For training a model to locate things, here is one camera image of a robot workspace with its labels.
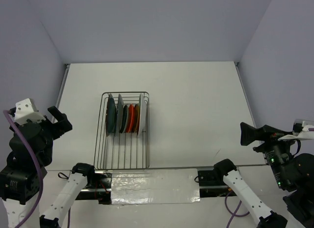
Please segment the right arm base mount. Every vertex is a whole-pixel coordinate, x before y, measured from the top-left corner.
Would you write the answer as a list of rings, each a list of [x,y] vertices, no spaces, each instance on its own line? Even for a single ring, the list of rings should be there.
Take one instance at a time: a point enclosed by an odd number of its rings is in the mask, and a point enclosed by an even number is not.
[[[194,181],[199,185],[200,198],[225,197],[229,192],[231,192],[231,196],[235,196],[235,193],[223,182],[214,168],[197,170]]]

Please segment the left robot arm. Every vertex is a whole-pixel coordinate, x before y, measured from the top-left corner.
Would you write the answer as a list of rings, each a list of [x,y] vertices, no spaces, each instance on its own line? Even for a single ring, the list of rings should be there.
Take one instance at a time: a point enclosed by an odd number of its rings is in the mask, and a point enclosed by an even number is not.
[[[39,202],[44,189],[45,169],[52,162],[54,140],[72,130],[66,114],[57,107],[48,112],[57,120],[52,123],[26,104],[24,120],[18,122],[22,107],[4,111],[13,137],[7,165],[0,172],[0,197],[7,212],[10,228],[60,228],[69,219],[71,207],[81,190],[96,183],[95,168],[86,163],[73,166],[67,182],[55,201],[43,213]]]

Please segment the orange small plate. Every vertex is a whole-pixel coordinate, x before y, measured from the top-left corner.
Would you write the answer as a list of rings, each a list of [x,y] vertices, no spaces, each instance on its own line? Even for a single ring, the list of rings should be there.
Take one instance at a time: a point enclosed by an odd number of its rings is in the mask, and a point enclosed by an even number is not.
[[[134,114],[135,114],[134,105],[130,104],[129,105],[128,124],[127,124],[127,128],[126,128],[127,133],[130,133],[132,131],[133,122],[134,122]]]

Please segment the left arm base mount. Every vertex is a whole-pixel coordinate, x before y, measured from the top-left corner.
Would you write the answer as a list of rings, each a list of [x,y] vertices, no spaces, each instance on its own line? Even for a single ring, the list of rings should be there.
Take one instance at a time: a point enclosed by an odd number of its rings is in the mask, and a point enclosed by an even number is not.
[[[76,200],[96,200],[99,204],[111,204],[111,174],[96,173],[91,183],[78,194]]]

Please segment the red and teal floral plate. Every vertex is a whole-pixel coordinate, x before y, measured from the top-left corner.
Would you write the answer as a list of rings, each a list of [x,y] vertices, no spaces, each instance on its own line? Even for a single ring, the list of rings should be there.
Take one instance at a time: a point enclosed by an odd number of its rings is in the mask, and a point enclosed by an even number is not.
[[[140,115],[139,115],[139,127],[137,133],[140,135],[145,126],[145,117],[146,117],[146,103],[144,100],[144,96],[141,93],[139,97],[139,105],[140,105]]]

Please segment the dark teal glazed plate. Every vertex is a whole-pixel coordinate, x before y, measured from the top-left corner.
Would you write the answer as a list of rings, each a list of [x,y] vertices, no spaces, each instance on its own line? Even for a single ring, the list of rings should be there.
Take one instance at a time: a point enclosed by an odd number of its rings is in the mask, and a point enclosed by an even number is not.
[[[116,119],[116,105],[112,94],[108,96],[107,107],[106,107],[106,133],[111,134],[115,130],[115,119]]]

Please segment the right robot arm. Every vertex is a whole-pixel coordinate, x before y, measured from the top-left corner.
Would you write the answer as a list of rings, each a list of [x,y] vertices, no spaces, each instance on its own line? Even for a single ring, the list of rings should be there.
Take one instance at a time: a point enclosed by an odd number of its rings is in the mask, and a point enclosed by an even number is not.
[[[254,141],[261,145],[254,147],[262,153],[266,164],[272,169],[278,187],[290,194],[283,197],[289,218],[277,214],[247,185],[236,166],[229,159],[214,165],[213,178],[218,184],[226,184],[248,209],[259,228],[312,228],[314,226],[314,156],[309,153],[291,154],[290,147],[301,141],[313,140],[314,123],[297,119],[292,131],[283,131],[269,125],[255,128],[244,122],[240,124],[240,144],[248,146]]]

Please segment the yellow patterned small plate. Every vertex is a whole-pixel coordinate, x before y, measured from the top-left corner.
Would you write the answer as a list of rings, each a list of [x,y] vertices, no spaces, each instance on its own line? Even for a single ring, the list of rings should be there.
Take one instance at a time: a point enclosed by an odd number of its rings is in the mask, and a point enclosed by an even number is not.
[[[133,126],[132,126],[133,133],[138,131],[139,115],[140,115],[140,106],[136,104],[134,107],[134,118],[133,118]]]

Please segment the blue floral white plate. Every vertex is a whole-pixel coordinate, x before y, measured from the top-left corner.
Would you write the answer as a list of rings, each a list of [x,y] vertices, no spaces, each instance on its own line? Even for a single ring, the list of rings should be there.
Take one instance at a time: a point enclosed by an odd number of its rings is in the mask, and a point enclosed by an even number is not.
[[[121,124],[123,119],[123,108],[124,108],[124,101],[122,95],[118,95],[118,103],[117,103],[117,121],[116,121],[116,132],[119,133],[121,130]]]

